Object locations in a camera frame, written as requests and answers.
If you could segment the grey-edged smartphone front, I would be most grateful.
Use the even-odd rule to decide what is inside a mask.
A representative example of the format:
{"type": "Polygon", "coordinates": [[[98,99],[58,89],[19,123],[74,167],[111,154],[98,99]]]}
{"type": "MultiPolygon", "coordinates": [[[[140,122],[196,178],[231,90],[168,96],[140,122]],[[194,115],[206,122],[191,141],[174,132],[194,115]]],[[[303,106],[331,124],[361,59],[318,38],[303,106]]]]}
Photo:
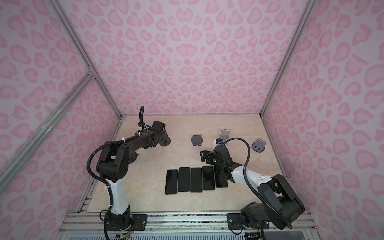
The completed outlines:
{"type": "Polygon", "coordinates": [[[215,190],[215,173],[213,166],[203,166],[202,167],[202,176],[203,176],[203,190],[215,190]]]}

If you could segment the pink-edged smartphone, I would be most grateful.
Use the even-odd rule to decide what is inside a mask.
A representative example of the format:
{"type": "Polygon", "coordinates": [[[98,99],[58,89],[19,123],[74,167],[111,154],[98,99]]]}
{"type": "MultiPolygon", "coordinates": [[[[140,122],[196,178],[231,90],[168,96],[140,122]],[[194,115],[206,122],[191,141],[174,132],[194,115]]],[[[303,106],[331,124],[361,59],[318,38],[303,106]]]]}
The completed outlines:
{"type": "Polygon", "coordinates": [[[191,168],[190,191],[191,193],[201,193],[203,191],[202,168],[191,168]]]}

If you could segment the green-edged smartphone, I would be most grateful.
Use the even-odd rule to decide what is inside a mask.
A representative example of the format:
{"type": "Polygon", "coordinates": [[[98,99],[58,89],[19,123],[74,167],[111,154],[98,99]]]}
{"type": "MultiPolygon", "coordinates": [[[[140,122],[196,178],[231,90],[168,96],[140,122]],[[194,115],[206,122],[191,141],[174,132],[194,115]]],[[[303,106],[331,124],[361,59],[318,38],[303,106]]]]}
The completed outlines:
{"type": "Polygon", "coordinates": [[[214,167],[214,175],[215,175],[215,183],[216,188],[227,188],[228,187],[228,179],[225,172],[221,169],[214,167]]]}

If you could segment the blue-edged smartphone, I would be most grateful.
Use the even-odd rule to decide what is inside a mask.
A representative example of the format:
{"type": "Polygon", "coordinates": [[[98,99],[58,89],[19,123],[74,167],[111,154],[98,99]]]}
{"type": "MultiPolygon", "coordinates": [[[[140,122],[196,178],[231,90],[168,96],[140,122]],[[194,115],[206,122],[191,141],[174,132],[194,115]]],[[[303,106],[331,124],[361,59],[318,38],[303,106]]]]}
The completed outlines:
{"type": "Polygon", "coordinates": [[[181,167],[178,174],[178,192],[189,192],[191,187],[191,168],[181,167]]]}

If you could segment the silver smartphone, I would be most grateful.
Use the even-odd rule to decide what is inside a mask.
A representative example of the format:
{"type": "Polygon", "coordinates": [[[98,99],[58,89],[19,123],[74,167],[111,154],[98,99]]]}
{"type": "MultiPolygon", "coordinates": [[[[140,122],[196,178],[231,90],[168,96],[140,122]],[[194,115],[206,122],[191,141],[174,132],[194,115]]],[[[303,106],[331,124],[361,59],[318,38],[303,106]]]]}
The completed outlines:
{"type": "Polygon", "coordinates": [[[167,170],[165,194],[175,195],[178,192],[178,170],[167,170]]]}

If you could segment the dark round front phone stand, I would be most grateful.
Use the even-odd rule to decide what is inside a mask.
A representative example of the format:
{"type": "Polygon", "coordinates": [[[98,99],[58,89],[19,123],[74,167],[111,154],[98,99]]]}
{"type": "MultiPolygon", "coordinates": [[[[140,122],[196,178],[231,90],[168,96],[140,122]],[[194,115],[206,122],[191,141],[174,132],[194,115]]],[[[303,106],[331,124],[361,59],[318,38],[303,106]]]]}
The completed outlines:
{"type": "Polygon", "coordinates": [[[136,159],[137,159],[138,156],[139,156],[139,155],[138,155],[136,152],[131,153],[131,154],[129,155],[129,160],[128,160],[129,164],[134,163],[134,162],[136,161],[136,159]]]}

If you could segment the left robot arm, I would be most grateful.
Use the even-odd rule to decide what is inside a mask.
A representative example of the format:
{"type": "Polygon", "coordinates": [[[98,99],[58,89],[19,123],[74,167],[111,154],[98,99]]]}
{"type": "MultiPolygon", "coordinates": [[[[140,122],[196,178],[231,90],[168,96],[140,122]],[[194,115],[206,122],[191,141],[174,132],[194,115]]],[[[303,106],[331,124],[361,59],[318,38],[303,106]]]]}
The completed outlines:
{"type": "Polygon", "coordinates": [[[134,228],[131,208],[126,196],[123,178],[138,157],[139,149],[165,147],[171,143],[166,125],[154,121],[151,126],[140,123],[139,130],[130,138],[119,141],[108,141],[101,148],[96,171],[99,181],[106,185],[110,204],[105,213],[105,230],[130,231],[134,228]]]}

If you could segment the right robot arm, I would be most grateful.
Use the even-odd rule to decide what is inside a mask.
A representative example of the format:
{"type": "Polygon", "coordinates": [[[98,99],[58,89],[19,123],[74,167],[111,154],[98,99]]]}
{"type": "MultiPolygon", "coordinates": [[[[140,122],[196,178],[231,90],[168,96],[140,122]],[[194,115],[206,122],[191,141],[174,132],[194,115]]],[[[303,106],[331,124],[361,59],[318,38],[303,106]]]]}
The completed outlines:
{"type": "Polygon", "coordinates": [[[247,169],[251,147],[247,146],[244,165],[233,161],[226,145],[219,144],[213,151],[201,151],[201,161],[212,165],[219,180],[248,187],[261,201],[252,202],[240,210],[240,225],[253,229],[262,222],[271,222],[276,228],[292,229],[292,223],[305,212],[305,207],[287,179],[280,174],[262,175],[247,169]]]}

